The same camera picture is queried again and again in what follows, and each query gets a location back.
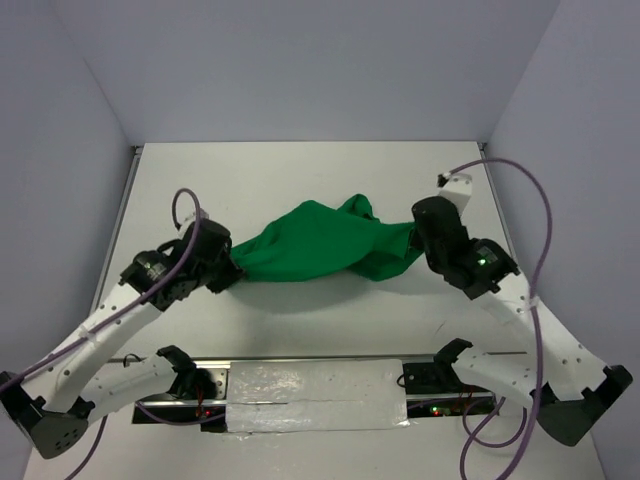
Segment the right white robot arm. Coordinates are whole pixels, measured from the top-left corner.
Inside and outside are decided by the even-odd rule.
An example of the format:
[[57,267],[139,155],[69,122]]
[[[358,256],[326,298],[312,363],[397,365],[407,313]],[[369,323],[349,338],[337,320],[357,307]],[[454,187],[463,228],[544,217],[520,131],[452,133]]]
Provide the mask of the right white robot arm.
[[412,206],[416,235],[429,268],[509,330],[535,356],[534,372],[455,339],[434,357],[444,390],[480,386],[530,409],[540,427],[575,446],[631,385],[622,365],[607,365],[569,332],[544,303],[513,258],[495,241],[469,236],[456,205],[442,196]]

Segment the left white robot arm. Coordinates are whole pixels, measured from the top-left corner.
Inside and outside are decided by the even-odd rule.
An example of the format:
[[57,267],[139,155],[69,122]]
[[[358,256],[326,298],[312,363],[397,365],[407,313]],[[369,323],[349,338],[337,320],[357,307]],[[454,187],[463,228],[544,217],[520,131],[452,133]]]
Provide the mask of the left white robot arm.
[[169,395],[214,398],[219,383],[170,345],[119,371],[108,361],[173,304],[204,287],[220,293],[244,275],[231,258],[230,232],[207,219],[180,238],[138,253],[99,307],[51,353],[48,365],[20,379],[1,375],[1,409],[44,459],[73,447],[91,424],[137,400]]

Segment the green t shirt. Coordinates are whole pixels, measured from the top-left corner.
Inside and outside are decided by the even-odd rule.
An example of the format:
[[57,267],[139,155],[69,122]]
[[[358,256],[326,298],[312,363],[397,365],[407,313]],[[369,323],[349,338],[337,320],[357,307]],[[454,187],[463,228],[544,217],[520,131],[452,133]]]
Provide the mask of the green t shirt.
[[414,223],[384,223],[355,194],[338,208],[301,203],[233,247],[231,257],[252,282],[306,282],[341,271],[385,281],[422,255],[415,236]]

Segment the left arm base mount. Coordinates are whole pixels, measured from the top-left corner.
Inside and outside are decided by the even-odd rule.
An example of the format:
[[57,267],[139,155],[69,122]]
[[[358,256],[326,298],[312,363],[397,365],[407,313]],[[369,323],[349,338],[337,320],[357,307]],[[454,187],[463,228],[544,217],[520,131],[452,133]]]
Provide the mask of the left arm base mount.
[[168,360],[176,378],[169,389],[135,404],[132,423],[137,425],[197,426],[201,432],[225,433],[226,371],[217,380],[189,355],[171,345],[156,354]]

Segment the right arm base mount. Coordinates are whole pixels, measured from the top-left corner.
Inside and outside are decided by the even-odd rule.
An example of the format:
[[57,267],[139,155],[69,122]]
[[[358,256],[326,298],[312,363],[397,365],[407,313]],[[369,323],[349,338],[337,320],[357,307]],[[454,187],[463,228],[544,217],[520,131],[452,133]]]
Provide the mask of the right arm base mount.
[[488,414],[496,406],[494,394],[463,383],[453,370],[453,362],[472,346],[469,341],[455,339],[430,360],[402,364],[396,384],[407,396],[409,419],[461,416],[467,408],[471,415]]

